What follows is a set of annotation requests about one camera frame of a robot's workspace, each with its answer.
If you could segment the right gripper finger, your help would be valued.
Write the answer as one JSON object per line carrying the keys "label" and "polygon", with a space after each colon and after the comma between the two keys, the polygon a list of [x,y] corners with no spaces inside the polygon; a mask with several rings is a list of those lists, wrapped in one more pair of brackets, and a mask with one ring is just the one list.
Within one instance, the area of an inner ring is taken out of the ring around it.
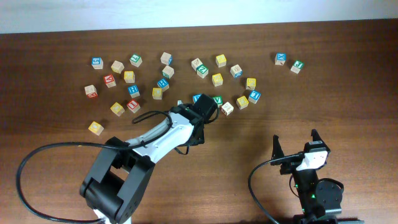
{"label": "right gripper finger", "polygon": [[272,166],[277,166],[277,165],[281,165],[281,162],[278,162],[277,159],[281,159],[283,158],[284,152],[281,148],[280,142],[279,142],[279,137],[278,135],[273,135],[272,138],[272,156],[271,156],[271,165]]}
{"label": "right gripper finger", "polygon": [[326,143],[323,141],[323,139],[320,137],[318,131],[316,129],[311,130],[311,137],[313,141],[321,141],[322,146],[326,148],[328,152],[330,152],[330,148],[326,145]]}

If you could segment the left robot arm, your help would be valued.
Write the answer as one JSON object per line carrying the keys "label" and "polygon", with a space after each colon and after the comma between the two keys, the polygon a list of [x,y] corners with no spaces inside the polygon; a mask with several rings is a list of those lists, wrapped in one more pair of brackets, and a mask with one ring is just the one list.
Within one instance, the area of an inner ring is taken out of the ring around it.
{"label": "left robot arm", "polygon": [[156,163],[177,147],[203,144],[204,126],[213,114],[218,114],[217,103],[201,95],[194,104],[172,107],[163,122],[139,137],[106,141],[80,187],[98,223],[129,222]]}

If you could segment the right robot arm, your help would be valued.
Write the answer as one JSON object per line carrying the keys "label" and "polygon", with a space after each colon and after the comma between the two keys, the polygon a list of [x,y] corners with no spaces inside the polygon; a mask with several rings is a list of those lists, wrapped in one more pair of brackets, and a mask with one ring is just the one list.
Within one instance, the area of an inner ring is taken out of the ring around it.
{"label": "right robot arm", "polygon": [[312,140],[296,154],[286,156],[278,135],[273,136],[271,164],[280,167],[280,174],[290,174],[295,182],[303,213],[293,217],[294,223],[364,223],[357,218],[337,218],[342,212],[344,185],[334,179],[318,178],[317,171],[326,165],[330,148],[316,129]]}

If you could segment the blue P block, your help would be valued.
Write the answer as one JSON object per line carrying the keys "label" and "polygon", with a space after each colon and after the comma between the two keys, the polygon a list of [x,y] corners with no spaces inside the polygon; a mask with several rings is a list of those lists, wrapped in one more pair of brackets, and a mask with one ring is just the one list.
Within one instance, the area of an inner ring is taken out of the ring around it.
{"label": "blue P block", "polygon": [[201,97],[201,94],[193,95],[193,102],[196,103],[200,97]]}

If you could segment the white picture block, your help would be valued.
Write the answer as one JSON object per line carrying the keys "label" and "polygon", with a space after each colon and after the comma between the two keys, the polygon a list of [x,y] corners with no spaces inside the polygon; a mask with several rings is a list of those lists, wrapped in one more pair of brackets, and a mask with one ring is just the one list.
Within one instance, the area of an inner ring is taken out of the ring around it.
{"label": "white picture block", "polygon": [[230,115],[234,110],[233,105],[230,102],[226,102],[221,106],[221,111],[226,115]]}

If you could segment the green V block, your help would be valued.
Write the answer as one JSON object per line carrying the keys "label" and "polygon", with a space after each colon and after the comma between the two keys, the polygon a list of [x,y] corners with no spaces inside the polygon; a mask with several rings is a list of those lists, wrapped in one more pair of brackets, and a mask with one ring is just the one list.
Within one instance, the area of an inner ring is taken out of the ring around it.
{"label": "green V block", "polygon": [[214,96],[213,99],[218,107],[221,107],[223,105],[223,99],[221,96]]}

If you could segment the yellow block centre left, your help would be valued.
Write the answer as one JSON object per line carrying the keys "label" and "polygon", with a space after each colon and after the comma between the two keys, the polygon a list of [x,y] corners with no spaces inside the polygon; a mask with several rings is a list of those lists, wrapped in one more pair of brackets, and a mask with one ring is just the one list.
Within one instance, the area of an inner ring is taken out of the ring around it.
{"label": "yellow block centre left", "polygon": [[162,91],[161,88],[159,88],[159,87],[153,88],[152,89],[152,97],[153,97],[153,99],[161,100],[162,99],[162,93],[163,93],[163,91]]}

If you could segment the blue H block centre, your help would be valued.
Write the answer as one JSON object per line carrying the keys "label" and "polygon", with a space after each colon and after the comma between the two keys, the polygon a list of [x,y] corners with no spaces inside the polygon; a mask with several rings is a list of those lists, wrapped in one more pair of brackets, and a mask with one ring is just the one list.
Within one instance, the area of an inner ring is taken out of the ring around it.
{"label": "blue H block centre", "polygon": [[169,83],[165,78],[159,80],[157,82],[157,86],[162,89],[162,92],[165,92],[169,89]]}

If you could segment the blue h block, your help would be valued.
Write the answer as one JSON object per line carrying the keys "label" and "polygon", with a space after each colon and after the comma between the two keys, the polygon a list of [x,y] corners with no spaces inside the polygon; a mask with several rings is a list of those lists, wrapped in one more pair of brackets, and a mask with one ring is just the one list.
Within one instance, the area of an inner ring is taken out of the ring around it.
{"label": "blue h block", "polygon": [[127,90],[129,92],[131,98],[140,96],[139,89],[138,89],[137,85],[129,86],[127,88]]}
{"label": "blue h block", "polygon": [[165,92],[169,89],[169,83],[165,78],[159,80],[157,82],[157,86],[162,89],[162,92]]}

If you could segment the green Z block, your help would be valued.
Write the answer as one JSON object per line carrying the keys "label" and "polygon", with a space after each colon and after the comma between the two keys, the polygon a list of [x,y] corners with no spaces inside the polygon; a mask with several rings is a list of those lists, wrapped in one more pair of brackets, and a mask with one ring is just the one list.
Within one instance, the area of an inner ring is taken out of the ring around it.
{"label": "green Z block", "polygon": [[197,67],[197,75],[200,78],[205,78],[208,75],[208,67],[205,65],[200,65]]}

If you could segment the yellow block right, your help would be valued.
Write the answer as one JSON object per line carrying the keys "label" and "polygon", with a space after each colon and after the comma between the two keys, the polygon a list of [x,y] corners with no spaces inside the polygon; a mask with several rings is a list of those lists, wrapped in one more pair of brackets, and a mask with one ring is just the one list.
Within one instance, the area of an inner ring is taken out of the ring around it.
{"label": "yellow block right", "polygon": [[247,90],[255,90],[256,88],[256,79],[255,78],[247,78],[246,79],[246,89]]}

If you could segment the blue H block left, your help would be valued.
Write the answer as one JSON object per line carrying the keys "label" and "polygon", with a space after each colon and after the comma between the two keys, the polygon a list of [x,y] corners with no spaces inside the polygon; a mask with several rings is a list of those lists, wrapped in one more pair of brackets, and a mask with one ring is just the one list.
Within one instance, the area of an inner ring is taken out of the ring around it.
{"label": "blue H block left", "polygon": [[139,89],[138,89],[137,85],[129,86],[127,88],[127,90],[129,92],[131,98],[140,96]]}

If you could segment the yellow O block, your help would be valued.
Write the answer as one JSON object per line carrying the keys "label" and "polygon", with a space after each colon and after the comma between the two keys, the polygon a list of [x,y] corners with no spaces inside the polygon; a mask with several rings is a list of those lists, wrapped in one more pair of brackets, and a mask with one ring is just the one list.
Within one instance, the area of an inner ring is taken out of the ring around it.
{"label": "yellow O block", "polygon": [[124,112],[125,109],[123,108],[122,105],[120,105],[118,102],[115,102],[111,107],[110,107],[111,111],[117,115],[117,116],[121,116]]}

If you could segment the yellow G block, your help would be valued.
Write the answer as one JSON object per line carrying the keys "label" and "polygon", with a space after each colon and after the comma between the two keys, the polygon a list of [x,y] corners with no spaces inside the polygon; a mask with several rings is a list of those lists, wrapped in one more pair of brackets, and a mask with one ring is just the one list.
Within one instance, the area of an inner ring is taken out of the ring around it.
{"label": "yellow G block", "polygon": [[124,81],[126,83],[134,83],[135,82],[135,73],[133,71],[125,71],[124,72]]}

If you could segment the yellow O block lowest left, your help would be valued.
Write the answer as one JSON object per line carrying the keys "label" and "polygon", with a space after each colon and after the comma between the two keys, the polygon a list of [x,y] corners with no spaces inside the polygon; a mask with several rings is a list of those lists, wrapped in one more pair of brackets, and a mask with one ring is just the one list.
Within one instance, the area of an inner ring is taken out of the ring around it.
{"label": "yellow O block lowest left", "polygon": [[104,127],[103,127],[102,125],[100,125],[99,123],[97,123],[96,121],[93,121],[93,122],[89,125],[88,129],[89,129],[92,133],[94,133],[94,134],[96,134],[97,136],[99,136],[99,135],[103,132]]}

